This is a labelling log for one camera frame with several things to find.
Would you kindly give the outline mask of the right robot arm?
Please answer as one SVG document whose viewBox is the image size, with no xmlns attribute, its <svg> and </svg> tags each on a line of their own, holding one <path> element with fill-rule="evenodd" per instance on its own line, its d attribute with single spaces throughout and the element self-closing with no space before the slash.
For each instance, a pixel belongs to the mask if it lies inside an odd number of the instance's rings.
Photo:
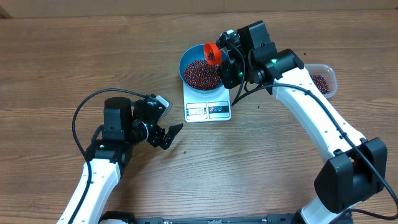
<svg viewBox="0 0 398 224">
<path fill-rule="evenodd" d="M 315 143 L 323 167 L 314 181 L 316 196 L 291 223 L 344 220 L 356 205 L 387 189 L 387 147 L 368 140 L 334 109 L 313 82 L 299 56 L 277 50 L 265 23 L 257 21 L 222 33 L 206 54 L 218 66 L 223 85 L 238 87 L 237 100 L 248 96 L 245 84 L 267 90 L 296 117 Z"/>
</svg>

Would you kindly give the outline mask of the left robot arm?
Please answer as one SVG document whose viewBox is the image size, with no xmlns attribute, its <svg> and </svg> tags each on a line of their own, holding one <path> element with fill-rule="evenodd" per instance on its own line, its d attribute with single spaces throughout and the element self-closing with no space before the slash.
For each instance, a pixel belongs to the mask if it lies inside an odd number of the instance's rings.
<svg viewBox="0 0 398 224">
<path fill-rule="evenodd" d="M 132 150 L 142 142 L 168 149 L 183 124 L 161 128 L 157 123 L 172 107 L 160 95 L 146 95 L 131 101 L 112 97 L 104 102 L 104 123 L 95 131 L 84 151 L 80 181 L 59 223 L 135 223 L 133 213 L 104 211 L 132 158 Z"/>
</svg>

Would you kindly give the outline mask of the red measuring scoop blue handle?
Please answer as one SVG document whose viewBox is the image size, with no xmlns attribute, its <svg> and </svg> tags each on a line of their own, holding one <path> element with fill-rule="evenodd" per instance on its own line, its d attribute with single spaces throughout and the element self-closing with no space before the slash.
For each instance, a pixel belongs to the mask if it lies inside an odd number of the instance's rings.
<svg viewBox="0 0 398 224">
<path fill-rule="evenodd" d="M 209 65 L 221 65 L 222 52 L 214 42 L 206 42 L 203 46 L 203 53 Z"/>
</svg>

